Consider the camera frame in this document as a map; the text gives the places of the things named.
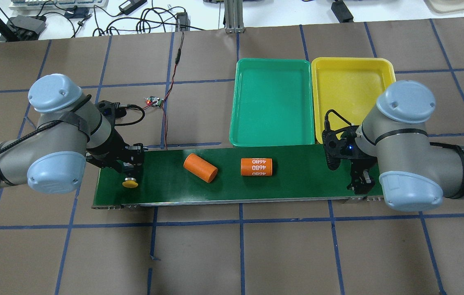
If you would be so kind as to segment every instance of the light blue joint cap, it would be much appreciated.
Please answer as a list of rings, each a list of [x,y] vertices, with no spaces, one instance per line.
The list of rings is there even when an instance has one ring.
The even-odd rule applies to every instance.
[[[414,173],[389,171],[380,175],[383,196],[398,211],[424,211],[439,207],[444,191],[434,181]]]
[[[56,152],[35,161],[26,176],[28,185],[45,194],[65,194],[81,186],[86,157],[77,152]]]
[[[376,106],[394,121],[418,124],[430,118],[436,108],[436,99],[420,82],[403,80],[392,83],[378,97]]]
[[[82,89],[69,77],[55,73],[35,81],[28,91],[28,101],[39,113],[50,113],[75,103]]]

